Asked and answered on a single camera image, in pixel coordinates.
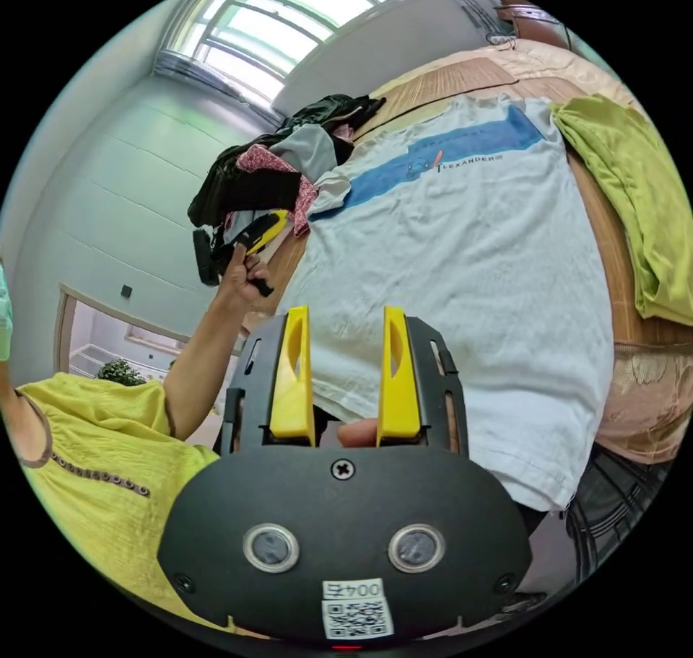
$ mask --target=green towel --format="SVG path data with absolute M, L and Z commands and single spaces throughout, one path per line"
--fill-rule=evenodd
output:
M 693 212 L 656 130 L 603 95 L 552 112 L 623 222 L 640 316 L 693 326 Z

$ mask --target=doorway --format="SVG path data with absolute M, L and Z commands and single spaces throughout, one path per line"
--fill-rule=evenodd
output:
M 214 407 L 188 439 L 189 444 L 214 446 L 224 414 L 226 389 L 246 336 L 245 333 L 239 335 Z M 53 364 L 56 372 L 97 379 L 104 365 L 125 360 L 143 380 L 159 382 L 164 381 L 190 341 L 185 335 L 113 310 L 65 286 L 61 286 L 55 339 Z

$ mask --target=pile of clothes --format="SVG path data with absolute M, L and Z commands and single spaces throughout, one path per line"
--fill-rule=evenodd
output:
M 317 196 L 313 184 L 348 160 L 354 132 L 384 103 L 385 98 L 328 95 L 286 119 L 275 133 L 223 151 L 188 207 L 195 227 L 214 231 L 212 257 L 274 209 L 289 211 L 294 234 L 303 234 Z

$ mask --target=yellow blouse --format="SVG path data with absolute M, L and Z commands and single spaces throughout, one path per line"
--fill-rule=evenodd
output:
M 48 430 L 42 459 L 22 462 L 25 473 L 71 544 L 130 593 L 218 629 L 188 610 L 157 562 L 176 496 L 217 459 L 206 447 L 170 436 L 163 386 L 60 373 L 19 393 Z

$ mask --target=sticker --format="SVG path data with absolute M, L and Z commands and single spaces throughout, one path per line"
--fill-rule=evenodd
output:
M 395 631 L 382 579 L 323 581 L 323 625 L 328 639 L 379 639 Z

